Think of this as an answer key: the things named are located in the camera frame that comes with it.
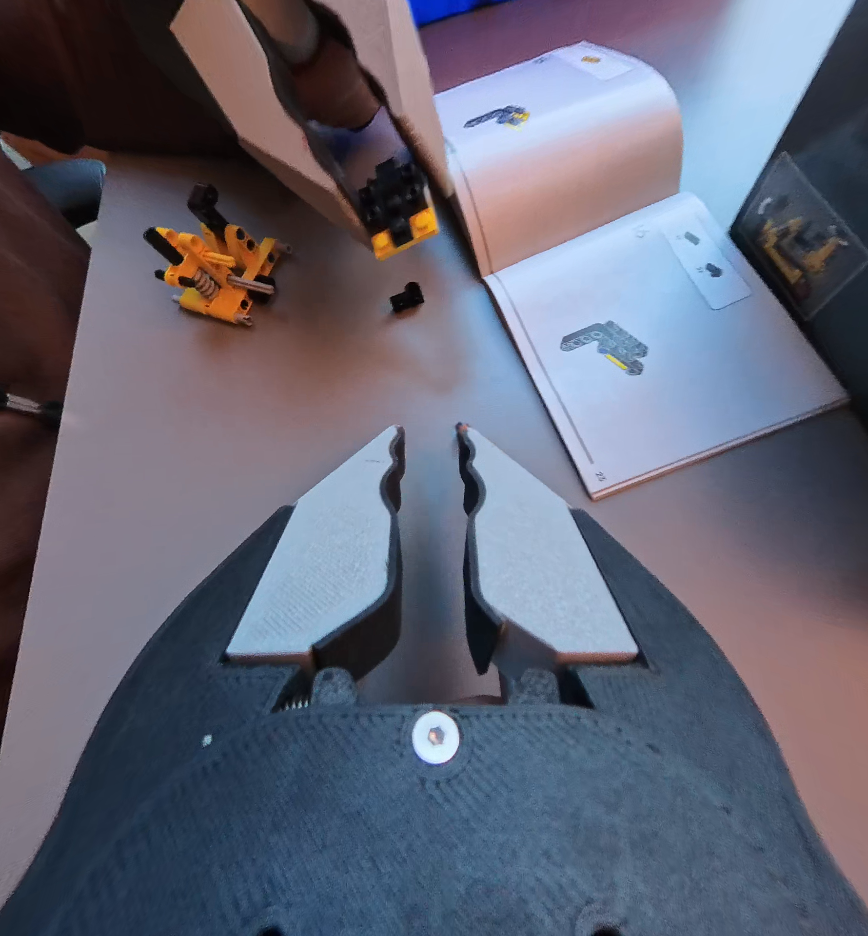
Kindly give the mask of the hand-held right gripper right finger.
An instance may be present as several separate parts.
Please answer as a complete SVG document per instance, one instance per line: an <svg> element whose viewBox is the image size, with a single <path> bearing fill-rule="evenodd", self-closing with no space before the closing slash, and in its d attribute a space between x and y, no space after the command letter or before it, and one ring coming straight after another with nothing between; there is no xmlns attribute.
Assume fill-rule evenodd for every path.
<svg viewBox="0 0 868 936"><path fill-rule="evenodd" d="M457 424L455 436L476 672L635 661L637 642L569 504L471 426Z"/></svg>

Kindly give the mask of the person's left hand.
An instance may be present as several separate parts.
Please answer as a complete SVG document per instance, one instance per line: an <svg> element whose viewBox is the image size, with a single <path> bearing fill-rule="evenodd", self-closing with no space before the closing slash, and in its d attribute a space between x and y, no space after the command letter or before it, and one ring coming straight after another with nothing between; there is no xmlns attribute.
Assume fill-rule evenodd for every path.
<svg viewBox="0 0 868 936"><path fill-rule="evenodd" d="M308 120L358 131L381 111L381 100L353 51L334 38L321 38L311 57L291 66L290 74Z"/></svg>

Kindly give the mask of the dark lego set box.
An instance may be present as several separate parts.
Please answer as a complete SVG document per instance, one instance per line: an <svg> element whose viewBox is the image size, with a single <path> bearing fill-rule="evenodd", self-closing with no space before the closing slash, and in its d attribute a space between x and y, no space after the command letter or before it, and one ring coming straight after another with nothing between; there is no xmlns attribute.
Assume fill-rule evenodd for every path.
<svg viewBox="0 0 868 936"><path fill-rule="evenodd" d="M868 1L852 4L731 235L868 433Z"/></svg>

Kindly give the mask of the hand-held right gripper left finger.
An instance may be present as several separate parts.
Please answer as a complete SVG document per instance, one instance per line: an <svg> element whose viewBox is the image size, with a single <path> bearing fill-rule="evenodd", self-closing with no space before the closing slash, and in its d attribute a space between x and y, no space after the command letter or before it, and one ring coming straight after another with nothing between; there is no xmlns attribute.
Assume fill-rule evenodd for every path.
<svg viewBox="0 0 868 936"><path fill-rule="evenodd" d="M404 428L393 425L298 499L228 661L336 667L359 680L391 653L401 630L404 469Z"/></svg>

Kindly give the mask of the white instruction booklet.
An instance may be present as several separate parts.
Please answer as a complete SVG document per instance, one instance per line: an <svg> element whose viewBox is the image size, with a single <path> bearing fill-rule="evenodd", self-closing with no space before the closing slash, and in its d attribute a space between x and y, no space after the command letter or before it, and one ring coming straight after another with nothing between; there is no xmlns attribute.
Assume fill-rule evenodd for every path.
<svg viewBox="0 0 868 936"><path fill-rule="evenodd" d="M849 403L680 191L655 68L582 41L434 102L479 273L593 499Z"/></svg>

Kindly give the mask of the yellow lego model section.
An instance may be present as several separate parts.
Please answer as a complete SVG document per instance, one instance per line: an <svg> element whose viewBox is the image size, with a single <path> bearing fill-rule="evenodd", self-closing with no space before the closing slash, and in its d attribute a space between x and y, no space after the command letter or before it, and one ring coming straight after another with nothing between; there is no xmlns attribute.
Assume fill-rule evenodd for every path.
<svg viewBox="0 0 868 936"><path fill-rule="evenodd" d="M274 238L254 238L229 223L217 205L217 188L197 183L187 208L200 233L150 227L143 239L164 260L155 278L178 291L174 302L180 309L250 327L255 307L276 296L274 272L293 248Z"/></svg>

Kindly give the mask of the blue plastic bin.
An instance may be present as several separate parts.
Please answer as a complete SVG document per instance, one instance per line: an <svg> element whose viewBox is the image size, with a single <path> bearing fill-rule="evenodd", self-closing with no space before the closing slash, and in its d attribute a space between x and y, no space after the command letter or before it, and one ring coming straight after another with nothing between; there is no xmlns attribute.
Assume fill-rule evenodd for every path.
<svg viewBox="0 0 868 936"><path fill-rule="evenodd" d="M508 1L416 1L408 2L418 28L507 4Z"/></svg>

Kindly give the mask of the person's torso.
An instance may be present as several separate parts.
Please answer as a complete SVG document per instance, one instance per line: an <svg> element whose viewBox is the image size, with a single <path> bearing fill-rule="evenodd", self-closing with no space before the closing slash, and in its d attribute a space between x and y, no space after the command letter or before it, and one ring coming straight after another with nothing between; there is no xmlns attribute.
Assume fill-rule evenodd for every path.
<svg viewBox="0 0 868 936"><path fill-rule="evenodd" d="M63 397L89 247L0 148L0 391ZM0 736L56 448L42 419L0 409Z"/></svg>

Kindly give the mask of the person's left forearm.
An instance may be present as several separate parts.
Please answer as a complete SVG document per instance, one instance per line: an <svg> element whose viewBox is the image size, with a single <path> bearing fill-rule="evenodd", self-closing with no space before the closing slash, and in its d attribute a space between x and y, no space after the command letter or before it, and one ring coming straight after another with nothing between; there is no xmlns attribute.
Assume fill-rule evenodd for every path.
<svg viewBox="0 0 868 936"><path fill-rule="evenodd" d="M66 156L236 155L237 136L168 29L177 7L0 1L0 134Z"/></svg>

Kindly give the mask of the black and yellow lego assembly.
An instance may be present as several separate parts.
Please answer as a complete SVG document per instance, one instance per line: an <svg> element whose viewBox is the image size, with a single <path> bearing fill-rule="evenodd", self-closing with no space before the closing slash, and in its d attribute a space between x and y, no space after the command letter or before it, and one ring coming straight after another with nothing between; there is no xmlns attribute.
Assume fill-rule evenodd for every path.
<svg viewBox="0 0 868 936"><path fill-rule="evenodd" d="M392 157L378 164L357 196L359 217L380 261L440 233L427 176L412 158Z"/></svg>

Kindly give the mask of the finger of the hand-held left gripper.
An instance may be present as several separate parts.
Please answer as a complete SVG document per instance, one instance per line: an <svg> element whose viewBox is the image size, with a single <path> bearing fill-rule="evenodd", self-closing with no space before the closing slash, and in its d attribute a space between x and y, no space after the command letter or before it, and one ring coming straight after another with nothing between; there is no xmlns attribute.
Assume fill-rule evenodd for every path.
<svg viewBox="0 0 868 936"><path fill-rule="evenodd" d="M321 216L371 246L355 190L292 100L289 75L240 2L186 1L170 30L242 148Z"/></svg>
<svg viewBox="0 0 868 936"><path fill-rule="evenodd" d="M323 29L352 52L380 115L367 134L381 155L410 156L432 192L454 195L428 59L409 2L310 2Z"/></svg>

